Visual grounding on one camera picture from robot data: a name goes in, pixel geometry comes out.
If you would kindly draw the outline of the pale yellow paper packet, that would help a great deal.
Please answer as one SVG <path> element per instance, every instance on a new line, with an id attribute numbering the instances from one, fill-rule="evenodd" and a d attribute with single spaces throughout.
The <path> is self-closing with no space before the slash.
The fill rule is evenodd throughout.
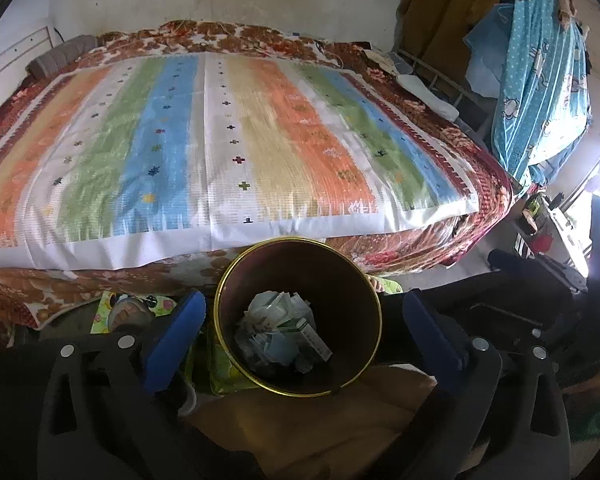
<path id="1" fill-rule="evenodd" d="M 270 332 L 298 317 L 288 292 L 260 292 L 245 312 L 244 322 L 256 332 Z"/>

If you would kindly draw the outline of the green white medicine box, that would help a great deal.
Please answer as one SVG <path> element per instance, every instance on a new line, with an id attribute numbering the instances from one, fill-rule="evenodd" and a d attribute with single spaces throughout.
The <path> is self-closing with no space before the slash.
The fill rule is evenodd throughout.
<path id="1" fill-rule="evenodd" d="M 291 329 L 290 334 L 296 338 L 298 344 L 311 347 L 323 361 L 327 362 L 332 357 L 332 350 L 324 343 L 306 318 L 300 318 L 296 326 Z"/>

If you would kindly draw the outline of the blue face mask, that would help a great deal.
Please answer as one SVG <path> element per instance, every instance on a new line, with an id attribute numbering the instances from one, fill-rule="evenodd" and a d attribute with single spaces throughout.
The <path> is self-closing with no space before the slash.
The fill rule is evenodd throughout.
<path id="1" fill-rule="evenodd" d="M 255 333 L 249 342 L 264 365 L 288 366 L 299 355 L 298 346 L 279 332 Z"/>

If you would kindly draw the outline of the dark round gold-rimmed trash bin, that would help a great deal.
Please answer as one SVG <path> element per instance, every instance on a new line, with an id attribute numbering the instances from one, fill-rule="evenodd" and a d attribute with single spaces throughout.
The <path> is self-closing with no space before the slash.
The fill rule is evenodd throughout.
<path id="1" fill-rule="evenodd" d="M 254 245 L 224 272 L 213 326 L 230 362 L 282 396 L 316 398 L 355 382 L 379 348 L 382 313 L 366 275 L 315 240 Z"/>

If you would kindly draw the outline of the green patterned slipper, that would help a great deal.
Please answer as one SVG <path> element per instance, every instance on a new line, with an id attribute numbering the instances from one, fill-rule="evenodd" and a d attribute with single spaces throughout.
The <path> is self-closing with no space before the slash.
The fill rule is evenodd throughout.
<path id="1" fill-rule="evenodd" d="M 175 307 L 176 301 L 166 296 L 104 292 L 93 318 L 91 333 L 109 334 L 123 326 L 145 327 L 154 318 L 169 315 Z"/>

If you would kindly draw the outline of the brown floral blanket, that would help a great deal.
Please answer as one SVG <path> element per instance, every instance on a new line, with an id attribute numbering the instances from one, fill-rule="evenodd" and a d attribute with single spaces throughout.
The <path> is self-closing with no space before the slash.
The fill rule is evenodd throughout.
<path id="1" fill-rule="evenodd" d="M 219 22 L 169 22 L 157 29 L 113 32 L 101 46 L 81 55 L 56 75 L 30 84 L 0 109 L 0 140 L 24 109 L 53 80 L 84 68 L 109 66 L 133 58 L 186 54 L 234 54 L 261 60 L 285 60 L 350 70 L 362 77 L 423 132 L 440 140 L 469 167 L 478 193 L 473 214 L 387 234 L 336 236 L 318 240 L 355 263 L 363 272 L 390 275 L 422 271 L 462 258 L 498 222 L 512 204 L 509 177 L 498 162 L 452 122 L 437 116 L 370 64 L 355 44 L 333 44 L 278 30 Z M 118 270 L 41 270 L 0 268 L 0 318 L 39 330 L 59 315 L 95 300 L 105 290 L 127 294 L 176 295 L 208 289 L 244 250 L 257 245 L 193 252 Z"/>

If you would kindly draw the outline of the striped colourful bed sheet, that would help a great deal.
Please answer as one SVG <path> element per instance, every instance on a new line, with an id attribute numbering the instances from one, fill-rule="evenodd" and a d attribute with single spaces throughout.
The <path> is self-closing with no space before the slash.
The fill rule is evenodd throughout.
<path id="1" fill-rule="evenodd" d="M 234 54 L 53 80 L 0 140 L 0 268 L 118 270 L 473 214 L 466 162 L 350 70 Z"/>

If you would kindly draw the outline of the blue dotted hanging cloth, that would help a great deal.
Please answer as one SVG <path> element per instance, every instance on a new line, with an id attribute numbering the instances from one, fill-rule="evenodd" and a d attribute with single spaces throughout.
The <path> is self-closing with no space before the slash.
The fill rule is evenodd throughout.
<path id="1" fill-rule="evenodd" d="M 547 185 L 591 122 L 586 47 L 558 0 L 513 0 L 491 151 L 523 188 Z"/>

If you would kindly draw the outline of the white rolled pillow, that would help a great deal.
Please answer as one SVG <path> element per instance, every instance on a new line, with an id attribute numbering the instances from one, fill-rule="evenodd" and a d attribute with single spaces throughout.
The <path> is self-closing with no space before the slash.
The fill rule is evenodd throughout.
<path id="1" fill-rule="evenodd" d="M 460 112 L 452 104 L 435 96 L 417 76 L 400 74 L 396 76 L 396 83 L 421 100 L 434 114 L 446 119 L 448 122 L 455 122 L 460 116 Z"/>

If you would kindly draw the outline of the light blue hanging shirt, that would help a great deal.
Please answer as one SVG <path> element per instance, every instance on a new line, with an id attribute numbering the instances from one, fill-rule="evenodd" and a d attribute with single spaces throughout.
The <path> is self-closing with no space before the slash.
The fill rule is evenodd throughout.
<path id="1" fill-rule="evenodd" d="M 483 98 L 500 95 L 513 13 L 511 3 L 498 3 L 463 38 L 470 50 L 465 79 Z"/>

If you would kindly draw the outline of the mustard brown hanging garment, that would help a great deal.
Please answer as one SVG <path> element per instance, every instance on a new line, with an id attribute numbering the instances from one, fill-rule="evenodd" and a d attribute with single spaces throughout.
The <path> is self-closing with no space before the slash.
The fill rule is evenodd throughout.
<path id="1" fill-rule="evenodd" d="M 470 50 L 464 38 L 500 0 L 401 0 L 398 46 L 457 82 Z"/>

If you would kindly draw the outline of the metal bed rail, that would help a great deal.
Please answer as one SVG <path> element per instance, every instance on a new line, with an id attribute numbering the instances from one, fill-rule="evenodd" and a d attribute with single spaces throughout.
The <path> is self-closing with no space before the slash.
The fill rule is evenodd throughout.
<path id="1" fill-rule="evenodd" d="M 458 84 L 440 70 L 402 49 L 396 55 L 403 64 L 403 67 L 399 68 L 400 74 L 417 76 L 435 96 L 452 104 L 460 112 L 453 124 L 476 139 L 486 138 L 492 127 L 494 99 L 479 96 L 467 86 Z"/>

